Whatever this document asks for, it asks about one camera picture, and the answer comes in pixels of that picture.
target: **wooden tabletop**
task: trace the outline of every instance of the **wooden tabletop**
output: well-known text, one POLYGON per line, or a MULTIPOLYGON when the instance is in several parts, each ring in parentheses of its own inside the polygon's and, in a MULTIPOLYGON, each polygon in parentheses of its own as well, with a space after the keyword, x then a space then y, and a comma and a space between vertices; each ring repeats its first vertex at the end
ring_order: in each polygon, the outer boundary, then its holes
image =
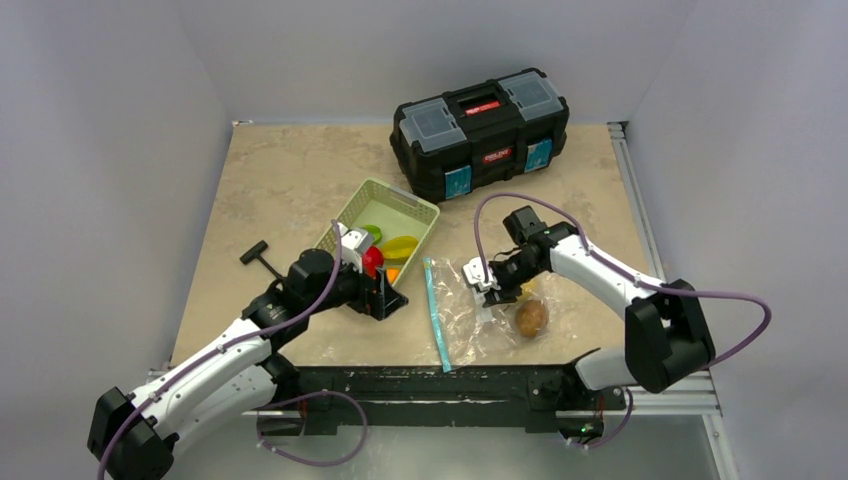
MULTIPOLYGON (((409 189, 389 146, 391 127, 237 126, 194 273, 172 363, 210 342, 272 280, 261 265, 238 258, 259 240, 265 257, 286 270, 312 247, 362 181, 375 177, 409 189)), ((423 254, 461 265, 476 256, 474 209, 498 191, 533 195, 575 215, 600 248, 647 271, 618 163, 603 125, 571 125, 562 154, 549 168, 478 189, 440 205, 442 213, 423 254)), ((489 256, 511 248, 501 224, 527 202, 498 199, 481 219, 489 256)), ((555 214, 536 208, 543 220, 555 214)), ((399 285, 410 304, 377 322, 348 308, 312 317, 309 330, 283 347, 295 365, 439 364, 427 305, 423 267, 399 285)), ((486 364, 565 363, 586 351, 621 345, 622 321, 599 300, 565 279, 544 279, 553 305, 540 338, 475 359, 486 364)))

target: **brown potato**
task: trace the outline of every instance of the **brown potato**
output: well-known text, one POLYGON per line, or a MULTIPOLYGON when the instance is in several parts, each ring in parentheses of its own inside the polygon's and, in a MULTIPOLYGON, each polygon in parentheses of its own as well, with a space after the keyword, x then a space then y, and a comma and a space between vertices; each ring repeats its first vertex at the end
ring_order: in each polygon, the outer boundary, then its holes
POLYGON ((515 312, 515 327, 522 337, 535 338, 548 324, 548 309, 539 300, 527 300, 515 312))

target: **red label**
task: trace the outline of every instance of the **red label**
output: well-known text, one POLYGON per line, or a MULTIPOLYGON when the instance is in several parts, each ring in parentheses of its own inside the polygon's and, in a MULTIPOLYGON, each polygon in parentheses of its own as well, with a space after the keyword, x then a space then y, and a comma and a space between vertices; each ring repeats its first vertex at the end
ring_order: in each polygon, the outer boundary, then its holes
POLYGON ((470 115, 476 115, 478 113, 482 113, 482 112, 485 112, 486 110, 491 110, 493 108, 498 108, 500 106, 501 106, 501 102, 495 100, 493 102, 484 103, 483 105, 478 105, 476 107, 469 108, 468 110, 465 111, 465 114, 469 115, 469 116, 470 115))
POLYGON ((492 163, 497 162, 502 158, 506 158, 512 155, 512 147, 506 147, 503 150, 498 150, 497 152, 492 152, 483 156, 483 163, 492 163))

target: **black toolbox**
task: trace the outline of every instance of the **black toolbox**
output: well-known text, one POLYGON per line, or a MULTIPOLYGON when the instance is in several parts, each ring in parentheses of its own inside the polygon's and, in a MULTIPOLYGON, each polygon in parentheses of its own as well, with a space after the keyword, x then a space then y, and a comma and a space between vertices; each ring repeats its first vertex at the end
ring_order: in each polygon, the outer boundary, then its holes
POLYGON ((399 106, 389 141, 413 193, 438 203, 550 165, 568 113, 531 68, 399 106))

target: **basket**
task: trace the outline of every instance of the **basket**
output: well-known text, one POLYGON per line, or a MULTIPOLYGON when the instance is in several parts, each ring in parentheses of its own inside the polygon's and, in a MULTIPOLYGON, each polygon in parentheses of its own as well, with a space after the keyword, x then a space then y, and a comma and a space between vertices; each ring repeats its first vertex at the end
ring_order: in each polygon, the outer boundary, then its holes
MULTIPOLYGON (((362 182, 336 217, 348 228, 362 225, 380 227, 383 232, 383 240, 380 244, 403 235, 418 239, 418 246, 415 247, 409 260, 403 264, 394 286, 399 285, 406 277, 410 265, 415 265, 418 261, 421 247, 430 237, 437 218, 439 218, 439 207, 376 178, 367 178, 362 182)), ((336 237, 332 226, 327 228, 315 247, 335 255, 336 237)))

